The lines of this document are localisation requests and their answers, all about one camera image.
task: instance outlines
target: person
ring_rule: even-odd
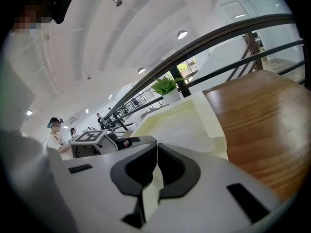
[[[71,141],[73,141],[75,138],[77,138],[79,136],[77,134],[76,128],[71,128],[70,129],[70,134],[71,134]]]
[[[73,159],[71,145],[67,144],[66,141],[59,135],[61,121],[55,117],[52,117],[48,123],[48,128],[51,132],[47,137],[47,147],[56,149],[63,160]]]
[[[99,125],[101,126],[101,129],[103,130],[104,129],[104,118],[99,113],[97,113],[96,116],[97,116],[97,121]]]

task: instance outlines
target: white shirt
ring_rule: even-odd
[[[59,149],[62,146],[67,145],[66,141],[60,136],[60,135],[54,135],[52,133],[48,134],[47,138],[47,145],[49,148],[56,149],[59,151]],[[62,157],[63,160],[70,160],[73,159],[72,151],[69,149],[68,151],[64,153],[60,153],[60,156]]]

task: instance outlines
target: green plant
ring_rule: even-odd
[[[166,95],[173,91],[176,88],[176,82],[182,81],[183,78],[177,78],[177,79],[168,79],[167,77],[164,77],[163,79],[156,79],[157,83],[153,84],[151,88],[155,90],[160,95]]]

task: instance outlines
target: white ceiling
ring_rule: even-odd
[[[42,25],[30,36],[9,36],[5,55],[36,95],[25,131],[41,132],[51,117],[66,120],[97,108],[173,49],[215,30],[219,25],[211,4],[123,0],[115,7],[110,0],[72,0],[62,24]],[[177,40],[179,30],[188,31],[187,37]],[[146,68],[141,75],[139,67]]]

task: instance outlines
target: metal railing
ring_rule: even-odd
[[[127,94],[125,94],[113,107],[113,109],[108,113],[108,115],[105,117],[112,116],[116,111],[118,111],[125,103],[127,103],[133,96],[135,96],[139,91],[143,90],[145,87],[150,85],[155,78],[159,78],[163,74],[167,73],[168,71],[171,71],[172,69],[176,68],[178,64],[181,62],[197,55],[198,53],[213,47],[223,41],[226,41],[228,39],[234,38],[236,36],[247,34],[249,32],[252,32],[254,30],[277,26],[277,25],[283,25],[283,24],[294,24],[296,23],[296,20],[293,15],[291,14],[275,14],[275,15],[267,15],[267,16],[261,16],[261,17],[255,17],[243,21],[238,21],[229,25],[226,25],[222,28],[216,29],[208,34],[203,35],[202,37],[196,39],[195,41],[189,43],[179,51],[175,52],[173,55],[171,55],[169,58],[164,60],[162,63],[160,63],[157,67],[155,67],[153,70],[151,70],[144,78],[142,78]],[[303,44],[303,40],[296,40],[294,42],[278,46],[269,50],[265,50],[263,52],[257,52],[253,55],[250,55],[249,57],[243,56],[242,59],[229,64],[219,70],[216,70],[208,75],[205,75],[204,77],[201,77],[199,79],[196,79],[194,81],[185,83],[184,81],[178,82],[178,86],[180,91],[188,90],[188,93],[185,93],[186,96],[190,94],[189,87],[192,87],[196,84],[199,84],[203,81],[206,81],[208,79],[211,79],[217,75],[220,75],[222,73],[225,73],[230,70],[237,70],[238,67],[242,65],[247,65],[248,63],[254,61],[253,65],[251,66],[250,70],[251,72],[255,68],[255,65],[258,63],[261,63],[261,58],[265,57],[267,55],[276,53],[278,51],[282,51],[288,48],[291,48],[293,46],[301,45]],[[290,71],[295,70],[296,68],[305,65],[307,66],[306,61],[303,60],[297,64],[292,65],[288,69],[280,72],[280,75],[283,75],[285,73],[288,73]],[[308,80],[308,77],[306,79],[301,80],[299,83],[304,83],[306,80]],[[160,101],[163,99],[162,97],[153,100],[151,102],[146,103],[144,106],[141,106],[139,108],[136,108],[131,111],[131,114],[135,113],[136,111],[145,108],[147,106],[152,105],[155,102]],[[125,116],[121,116],[119,118],[116,118],[116,120],[120,121],[120,119],[124,118]]]

